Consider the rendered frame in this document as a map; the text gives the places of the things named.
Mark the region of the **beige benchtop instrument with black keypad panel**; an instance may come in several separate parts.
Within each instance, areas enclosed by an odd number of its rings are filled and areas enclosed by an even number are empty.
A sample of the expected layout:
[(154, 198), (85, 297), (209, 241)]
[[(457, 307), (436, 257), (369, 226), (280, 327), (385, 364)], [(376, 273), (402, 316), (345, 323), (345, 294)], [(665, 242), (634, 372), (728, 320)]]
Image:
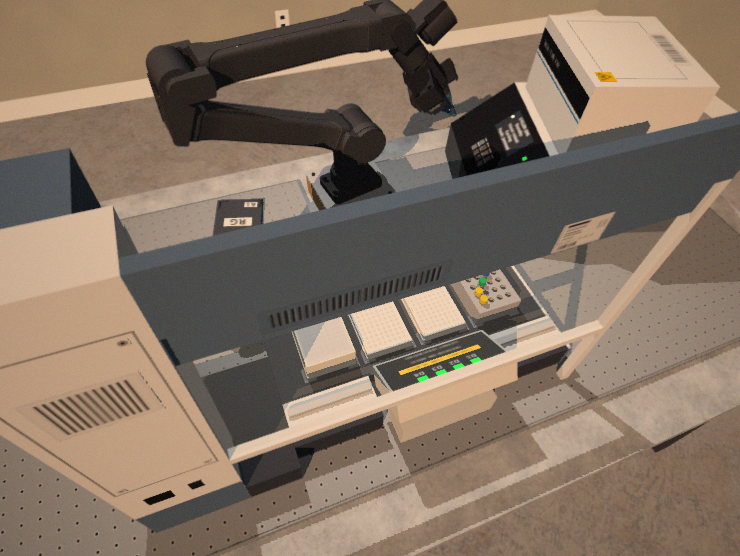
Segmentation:
[(719, 88), (656, 17), (549, 15), (527, 83), (450, 124), (452, 179), (697, 122)]

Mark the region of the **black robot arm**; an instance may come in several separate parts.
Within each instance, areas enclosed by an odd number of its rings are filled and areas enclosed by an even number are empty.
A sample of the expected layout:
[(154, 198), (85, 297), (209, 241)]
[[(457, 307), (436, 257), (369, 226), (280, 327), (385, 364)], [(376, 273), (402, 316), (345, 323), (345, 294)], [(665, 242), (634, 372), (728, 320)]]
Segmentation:
[[(382, 186), (368, 162), (382, 153), (386, 137), (358, 105), (312, 113), (209, 99), (236, 82), (352, 53), (388, 50), (403, 71), (418, 71), (428, 53), (418, 36), (435, 46), (456, 23), (444, 0), (423, 0), (407, 12), (391, 0), (370, 0), (336, 15), (230, 39), (156, 46), (146, 57), (147, 76), (175, 146), (224, 140), (332, 150), (334, 162), (320, 184), (341, 204)], [(447, 77), (432, 53), (418, 72), (405, 72), (404, 83), (424, 113), (445, 109), (438, 86)]]

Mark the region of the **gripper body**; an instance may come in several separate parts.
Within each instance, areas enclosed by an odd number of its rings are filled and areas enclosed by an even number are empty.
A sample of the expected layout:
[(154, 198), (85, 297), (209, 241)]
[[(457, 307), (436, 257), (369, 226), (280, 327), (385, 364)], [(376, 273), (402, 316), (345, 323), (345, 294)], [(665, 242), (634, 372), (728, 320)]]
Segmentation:
[[(428, 53), (427, 53), (427, 57), (426, 57), (426, 59), (425, 59), (425, 60), (423, 61), (423, 63), (422, 63), (421, 65), (420, 65), (420, 66), (421, 66), (421, 68), (423, 68), (423, 67), (424, 67), (424, 65), (425, 65), (425, 64), (427, 63), (427, 61), (429, 60), (429, 57), (430, 57), (430, 53), (428, 52)], [(450, 58), (448, 58), (448, 59), (446, 59), (445, 61), (443, 61), (442, 63), (440, 63), (440, 66), (441, 66), (441, 67), (443, 68), (443, 70), (445, 71), (445, 74), (446, 74), (446, 77), (447, 77), (447, 82), (446, 82), (445, 84), (443, 84), (442, 86), (440, 86), (440, 87), (439, 87), (439, 88), (440, 88), (440, 90), (441, 90), (441, 92), (442, 92), (442, 94), (443, 94), (443, 96), (445, 97), (445, 96), (446, 96), (446, 95), (448, 95), (448, 94), (449, 94), (449, 92), (450, 92), (450, 91), (449, 91), (449, 88), (448, 88), (448, 84), (449, 84), (449, 83), (451, 83), (451, 82), (452, 82), (452, 81), (454, 81), (454, 80), (456, 80), (456, 81), (457, 81), (457, 80), (458, 80), (458, 76), (457, 76), (456, 70), (455, 70), (455, 68), (454, 68), (454, 64), (453, 64), (453, 62), (452, 62), (452, 60), (451, 60)], [(421, 68), (420, 68), (420, 69), (421, 69)], [(419, 70), (420, 70), (420, 69), (419, 69)], [(419, 71), (419, 70), (418, 70), (418, 71)], [(414, 70), (412, 70), (412, 71), (410, 71), (410, 72), (405, 72), (405, 71), (404, 71), (404, 72), (406, 73), (406, 75), (411, 75), (411, 74), (414, 74), (414, 73), (416, 73), (416, 72), (418, 72), (418, 71), (416, 71), (416, 69), (414, 69)], [(411, 92), (411, 90), (410, 90), (409, 88), (407, 88), (407, 89), (408, 89), (408, 94), (409, 94), (409, 98), (410, 98), (410, 103), (411, 103), (411, 105), (412, 105), (412, 106), (413, 106), (414, 108), (416, 108), (416, 109), (417, 109), (417, 110), (418, 110), (419, 112), (422, 112), (421, 108), (420, 108), (420, 107), (419, 107), (419, 106), (417, 105), (417, 103), (416, 103), (416, 102), (414, 101), (414, 98), (413, 98), (413, 93)]]

